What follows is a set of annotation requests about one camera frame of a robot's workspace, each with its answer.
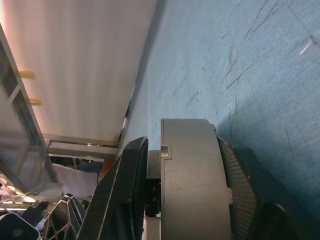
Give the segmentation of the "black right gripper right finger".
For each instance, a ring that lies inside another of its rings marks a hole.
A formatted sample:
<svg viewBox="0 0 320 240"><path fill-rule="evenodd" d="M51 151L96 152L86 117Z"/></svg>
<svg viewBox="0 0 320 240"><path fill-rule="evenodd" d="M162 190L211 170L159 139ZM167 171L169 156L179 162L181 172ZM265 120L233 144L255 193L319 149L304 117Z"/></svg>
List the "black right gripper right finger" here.
<svg viewBox="0 0 320 240"><path fill-rule="evenodd" d="M303 240L301 209L285 187L247 146L218 137L227 186L231 189L234 240Z"/></svg>

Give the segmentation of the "aluminium frame crossbar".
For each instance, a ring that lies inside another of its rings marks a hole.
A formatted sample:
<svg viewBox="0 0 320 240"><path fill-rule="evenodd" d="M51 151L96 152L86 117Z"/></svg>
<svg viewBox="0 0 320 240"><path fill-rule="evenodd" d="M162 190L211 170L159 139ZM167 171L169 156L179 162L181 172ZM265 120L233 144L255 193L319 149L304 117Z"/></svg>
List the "aluminium frame crossbar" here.
<svg viewBox="0 0 320 240"><path fill-rule="evenodd" d="M107 159L116 154L117 147L110 147L94 143L75 143L50 140L47 152L50 155L70 156L90 159Z"/></svg>

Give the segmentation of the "white cloth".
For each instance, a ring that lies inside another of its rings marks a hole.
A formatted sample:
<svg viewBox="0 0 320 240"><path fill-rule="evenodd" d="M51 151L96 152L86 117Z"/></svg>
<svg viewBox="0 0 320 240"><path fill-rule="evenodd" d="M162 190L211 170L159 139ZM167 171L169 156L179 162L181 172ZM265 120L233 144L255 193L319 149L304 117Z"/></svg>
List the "white cloth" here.
<svg viewBox="0 0 320 240"><path fill-rule="evenodd" d="M72 194L77 198L92 196L100 177L95 172L76 170L60 164L53 164L64 194Z"/></svg>

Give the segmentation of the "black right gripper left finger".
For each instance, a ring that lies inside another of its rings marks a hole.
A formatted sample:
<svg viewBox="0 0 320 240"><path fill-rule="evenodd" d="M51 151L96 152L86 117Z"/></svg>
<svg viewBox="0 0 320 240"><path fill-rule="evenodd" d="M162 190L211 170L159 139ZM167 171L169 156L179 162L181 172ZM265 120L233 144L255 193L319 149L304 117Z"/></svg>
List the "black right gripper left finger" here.
<svg viewBox="0 0 320 240"><path fill-rule="evenodd" d="M142 240L148 138L130 141L95 188L76 240Z"/></svg>

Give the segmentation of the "aluminium frame post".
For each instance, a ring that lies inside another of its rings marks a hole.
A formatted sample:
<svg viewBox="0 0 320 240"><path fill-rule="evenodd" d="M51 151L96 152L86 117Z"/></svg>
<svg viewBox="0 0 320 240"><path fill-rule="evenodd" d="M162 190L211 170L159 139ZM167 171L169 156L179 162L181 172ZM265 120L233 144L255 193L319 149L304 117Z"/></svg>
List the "aluminium frame post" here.
<svg viewBox="0 0 320 240"><path fill-rule="evenodd" d="M1 24L0 183L18 197L58 198L63 193Z"/></svg>

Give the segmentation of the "motor lid with circuit board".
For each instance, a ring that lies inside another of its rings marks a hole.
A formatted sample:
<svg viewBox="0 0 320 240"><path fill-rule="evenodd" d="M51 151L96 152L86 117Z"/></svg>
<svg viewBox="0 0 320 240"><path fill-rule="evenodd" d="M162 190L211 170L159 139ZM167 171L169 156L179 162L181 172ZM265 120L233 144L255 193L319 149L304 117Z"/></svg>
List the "motor lid with circuit board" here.
<svg viewBox="0 0 320 240"><path fill-rule="evenodd" d="M209 121L163 118L147 177L160 186L160 210L145 216L143 240L232 240L232 191Z"/></svg>

